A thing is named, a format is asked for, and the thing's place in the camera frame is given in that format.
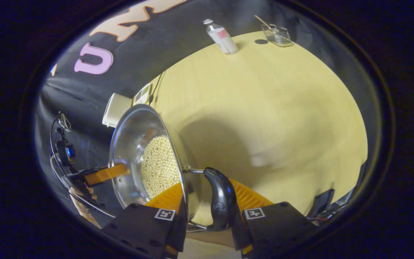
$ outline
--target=white beads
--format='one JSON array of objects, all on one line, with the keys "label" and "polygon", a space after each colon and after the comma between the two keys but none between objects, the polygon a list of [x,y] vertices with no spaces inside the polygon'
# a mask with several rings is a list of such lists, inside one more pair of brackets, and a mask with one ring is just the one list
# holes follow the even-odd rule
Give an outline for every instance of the white beads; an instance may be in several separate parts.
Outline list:
[{"label": "white beads", "polygon": [[143,184],[151,198],[180,182],[168,137],[159,136],[150,141],[143,154],[141,172]]}]

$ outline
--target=wooden stick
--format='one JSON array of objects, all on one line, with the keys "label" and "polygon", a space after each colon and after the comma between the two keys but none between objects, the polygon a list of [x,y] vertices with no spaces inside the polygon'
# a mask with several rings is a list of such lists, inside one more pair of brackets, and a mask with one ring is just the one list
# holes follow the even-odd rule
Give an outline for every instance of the wooden stick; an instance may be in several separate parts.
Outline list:
[{"label": "wooden stick", "polygon": [[262,22],[264,25],[266,25],[266,27],[268,27],[269,29],[272,29],[271,27],[269,27],[269,25],[263,21],[260,17],[258,17],[258,15],[255,14],[255,18],[258,19],[260,22]]}]

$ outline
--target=metal wire basket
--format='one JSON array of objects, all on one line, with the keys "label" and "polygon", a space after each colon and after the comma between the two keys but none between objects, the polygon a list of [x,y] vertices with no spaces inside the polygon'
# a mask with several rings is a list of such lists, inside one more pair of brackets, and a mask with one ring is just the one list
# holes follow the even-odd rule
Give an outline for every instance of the metal wire basket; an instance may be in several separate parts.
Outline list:
[{"label": "metal wire basket", "polygon": [[266,36],[266,39],[277,46],[292,46],[293,43],[290,40],[289,31],[286,28],[278,27],[275,24],[269,25],[269,29],[266,25],[262,24],[261,29]]}]

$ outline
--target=yellow table surface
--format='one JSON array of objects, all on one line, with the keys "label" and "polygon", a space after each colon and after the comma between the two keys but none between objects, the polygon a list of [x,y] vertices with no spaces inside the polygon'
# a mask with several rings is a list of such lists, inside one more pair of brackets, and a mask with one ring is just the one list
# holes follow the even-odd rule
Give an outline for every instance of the yellow table surface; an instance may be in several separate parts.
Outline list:
[{"label": "yellow table surface", "polygon": [[[350,92],[316,56],[257,39],[265,39],[262,31],[235,36],[237,54],[212,44],[174,64],[151,106],[200,168],[307,214],[314,196],[334,188],[336,201],[355,186],[367,159],[365,126]],[[202,190],[194,221],[208,225],[207,180]]]}]

